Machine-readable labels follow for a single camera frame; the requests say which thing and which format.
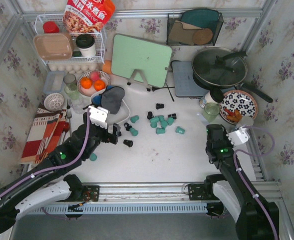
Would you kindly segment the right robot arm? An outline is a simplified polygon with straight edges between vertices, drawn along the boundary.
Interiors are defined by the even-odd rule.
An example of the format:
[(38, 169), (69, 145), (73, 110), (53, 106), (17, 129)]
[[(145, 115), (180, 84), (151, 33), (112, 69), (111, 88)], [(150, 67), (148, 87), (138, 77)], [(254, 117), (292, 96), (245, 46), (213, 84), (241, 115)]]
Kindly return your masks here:
[(213, 195), (227, 208), (236, 223), (240, 240), (279, 239), (279, 208), (254, 187), (242, 168), (236, 146), (246, 143), (249, 126), (227, 132), (221, 124), (206, 126), (206, 153), (223, 179), (212, 184)]

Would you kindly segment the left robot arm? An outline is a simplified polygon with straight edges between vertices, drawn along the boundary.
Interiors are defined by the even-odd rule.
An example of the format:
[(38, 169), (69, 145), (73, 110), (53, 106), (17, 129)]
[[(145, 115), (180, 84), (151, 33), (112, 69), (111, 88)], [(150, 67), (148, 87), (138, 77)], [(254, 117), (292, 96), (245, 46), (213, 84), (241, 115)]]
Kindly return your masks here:
[(116, 123), (112, 133), (90, 122), (84, 123), (30, 171), (1, 187), (0, 234), (34, 209), (51, 202), (78, 198), (82, 183), (69, 172), (81, 166), (100, 143), (117, 144), (119, 132), (120, 126)]

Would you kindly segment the grey blue oven mitt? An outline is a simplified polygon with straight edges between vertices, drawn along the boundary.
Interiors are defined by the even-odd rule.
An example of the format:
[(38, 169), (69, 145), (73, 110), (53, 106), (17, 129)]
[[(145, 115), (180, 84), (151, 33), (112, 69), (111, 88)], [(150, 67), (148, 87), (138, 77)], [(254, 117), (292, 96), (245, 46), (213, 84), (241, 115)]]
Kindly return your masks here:
[(111, 114), (115, 115), (119, 112), (122, 100), (125, 96), (125, 90), (119, 86), (107, 86), (106, 89), (94, 96), (91, 102), (108, 110)]

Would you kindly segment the white storage basket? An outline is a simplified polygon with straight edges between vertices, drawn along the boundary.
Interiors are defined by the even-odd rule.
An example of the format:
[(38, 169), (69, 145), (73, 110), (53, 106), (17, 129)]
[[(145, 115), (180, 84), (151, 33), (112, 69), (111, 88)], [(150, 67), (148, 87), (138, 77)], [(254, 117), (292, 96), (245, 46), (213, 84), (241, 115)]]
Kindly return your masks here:
[[(104, 91), (104, 90), (101, 90), (101, 91), (98, 91), (98, 92), (94, 93), (94, 94), (90, 97), (90, 100), (91, 100), (94, 96), (96, 96), (96, 95), (102, 93), (103, 91)], [(120, 125), (120, 124), (122, 124), (122, 123), (128, 121), (130, 115), (131, 115), (130, 108), (128, 107), (127, 103), (125, 102), (125, 99), (123, 99), (123, 100), (122, 100), (121, 107), (120, 107), (120, 110), (119, 110), (119, 112), (118, 112), (117, 114), (111, 114), (111, 113), (109, 112), (108, 117), (107, 117), (107, 123), (108, 123), (108, 126), (112, 125), (113, 123), (116, 123), (116, 124), (119, 124), (119, 125)]]

